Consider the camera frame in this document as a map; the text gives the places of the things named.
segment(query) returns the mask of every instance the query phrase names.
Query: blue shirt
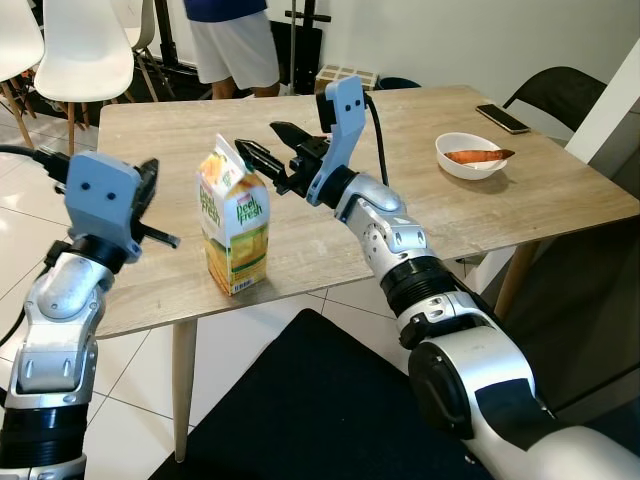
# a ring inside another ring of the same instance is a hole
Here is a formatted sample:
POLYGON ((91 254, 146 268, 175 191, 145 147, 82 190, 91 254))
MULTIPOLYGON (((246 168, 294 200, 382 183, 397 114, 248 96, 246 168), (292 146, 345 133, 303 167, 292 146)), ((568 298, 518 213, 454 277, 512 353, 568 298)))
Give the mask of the blue shirt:
POLYGON ((226 22, 261 12, 266 0, 184 0, 187 18, 196 22, 226 22))

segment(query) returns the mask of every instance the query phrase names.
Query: tabletop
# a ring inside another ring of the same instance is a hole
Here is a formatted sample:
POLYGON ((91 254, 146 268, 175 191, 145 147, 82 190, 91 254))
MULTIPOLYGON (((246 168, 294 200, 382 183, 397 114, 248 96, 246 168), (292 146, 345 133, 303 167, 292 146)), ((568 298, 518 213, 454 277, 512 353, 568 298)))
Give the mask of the tabletop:
MULTIPOLYGON (((373 92, 384 134, 391 187, 428 233, 442 259, 459 258, 589 228, 640 213, 638 201, 543 135, 510 135, 477 113, 486 103, 465 86, 373 92), (435 139, 446 132, 485 137, 517 155, 481 181, 460 180, 437 164, 435 139)), ((153 241, 117 276, 100 337, 196 319, 371 277, 360 246, 324 206, 270 182, 268 278, 228 297, 204 257, 195 172, 215 144, 255 140, 283 163, 294 152, 270 129, 275 120, 320 134, 313 96, 120 104, 102 110, 98 150, 137 164, 160 160, 156 197, 144 222, 178 235, 172 250, 153 241)), ((379 177, 370 117, 351 168, 379 177)))

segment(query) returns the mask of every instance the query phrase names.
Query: smartphone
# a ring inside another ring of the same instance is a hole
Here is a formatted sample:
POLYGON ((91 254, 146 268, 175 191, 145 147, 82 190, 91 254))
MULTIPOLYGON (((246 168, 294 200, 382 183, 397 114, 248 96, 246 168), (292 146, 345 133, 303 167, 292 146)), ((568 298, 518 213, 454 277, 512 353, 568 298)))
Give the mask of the smartphone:
POLYGON ((476 107, 476 110, 487 117, 489 120, 500 125, 512 135, 515 135, 517 133, 529 132, 531 130, 524 123, 516 120, 497 105, 493 105, 491 103, 487 105, 480 105, 476 107))

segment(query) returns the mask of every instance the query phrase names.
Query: person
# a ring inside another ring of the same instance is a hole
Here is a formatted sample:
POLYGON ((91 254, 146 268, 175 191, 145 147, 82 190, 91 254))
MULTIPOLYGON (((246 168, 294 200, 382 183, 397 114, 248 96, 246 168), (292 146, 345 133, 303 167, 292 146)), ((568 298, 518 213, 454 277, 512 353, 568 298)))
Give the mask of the person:
POLYGON ((232 98, 236 86, 256 97, 280 91, 276 46, 266 0, 184 0, 198 78, 214 99, 232 98))

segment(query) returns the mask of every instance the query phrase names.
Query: white chair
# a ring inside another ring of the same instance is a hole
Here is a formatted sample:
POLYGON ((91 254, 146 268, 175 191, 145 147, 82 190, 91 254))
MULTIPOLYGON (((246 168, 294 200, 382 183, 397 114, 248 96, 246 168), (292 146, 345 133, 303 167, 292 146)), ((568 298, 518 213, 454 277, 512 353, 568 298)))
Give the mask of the white chair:
POLYGON ((122 28, 124 28, 124 31, 127 34, 129 44, 133 50, 133 55, 135 56, 140 70, 142 71, 142 76, 144 77, 144 81, 147 84, 147 88, 149 89, 149 93, 151 94, 153 101, 158 101, 158 95, 153 88, 153 83, 151 83, 151 78, 149 77, 149 72, 144 64, 143 56, 151 62, 151 65, 160 77, 160 81, 169 92, 171 98, 175 98, 168 80, 162 74, 158 63, 149 51, 149 44, 153 41, 153 37, 156 33, 153 14, 153 0, 111 0, 111 3, 113 4, 113 8, 118 16, 118 20, 120 20, 122 28))
MULTIPOLYGON (((2 91, 7 97, 13 116, 18 122, 24 141, 33 148, 29 132, 22 121, 20 108, 13 98, 13 93, 7 84, 10 80, 14 88, 19 85, 14 77, 30 69, 42 58, 44 42, 40 27, 33 17, 27 0, 0 1, 0 83, 2 91)), ((29 113, 35 118, 29 101, 22 99, 29 113)))
POLYGON ((73 154, 75 103, 115 99, 133 78, 133 58, 109 0, 44 0, 45 51, 35 87, 68 102, 69 154, 73 154))

